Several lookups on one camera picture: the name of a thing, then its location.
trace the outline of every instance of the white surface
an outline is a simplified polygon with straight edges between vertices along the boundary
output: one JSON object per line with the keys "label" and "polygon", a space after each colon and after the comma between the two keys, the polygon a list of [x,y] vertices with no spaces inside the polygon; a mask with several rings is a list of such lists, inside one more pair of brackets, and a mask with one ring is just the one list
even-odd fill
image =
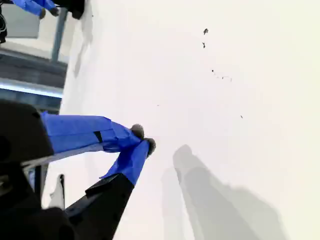
{"label": "white surface", "polygon": [[[319,7],[89,3],[61,114],[140,123],[157,143],[115,239],[320,239]],[[98,152],[52,163],[43,204],[58,174],[69,206],[115,159]]]}

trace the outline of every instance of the white wall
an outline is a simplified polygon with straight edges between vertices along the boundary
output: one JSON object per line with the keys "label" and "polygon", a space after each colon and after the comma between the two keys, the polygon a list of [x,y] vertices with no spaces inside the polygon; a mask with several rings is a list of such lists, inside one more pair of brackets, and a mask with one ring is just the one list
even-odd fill
{"label": "white wall", "polygon": [[[91,2],[61,114],[140,123],[157,143],[115,239],[320,239],[320,4]],[[43,204],[58,174],[69,206],[115,159],[52,163]]]}
{"label": "white wall", "polygon": [[[40,21],[38,38],[7,38],[6,43],[2,44],[1,48],[50,59],[55,41],[57,22],[58,18],[47,11],[45,18]],[[69,61],[69,51],[76,22],[77,20],[72,18],[71,13],[68,13],[59,54],[59,60],[65,63]]]}

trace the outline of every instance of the black rubber fingertip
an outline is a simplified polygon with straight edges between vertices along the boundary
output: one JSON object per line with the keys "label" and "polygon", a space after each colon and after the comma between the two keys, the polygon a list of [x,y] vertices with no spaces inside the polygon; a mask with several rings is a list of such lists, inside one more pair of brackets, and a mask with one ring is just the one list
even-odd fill
{"label": "black rubber fingertip", "polygon": [[156,150],[156,141],[153,138],[145,138],[144,140],[149,142],[149,151],[146,156],[148,158]]}
{"label": "black rubber fingertip", "polygon": [[132,133],[139,139],[143,140],[145,137],[144,128],[140,124],[135,124],[131,127]]}

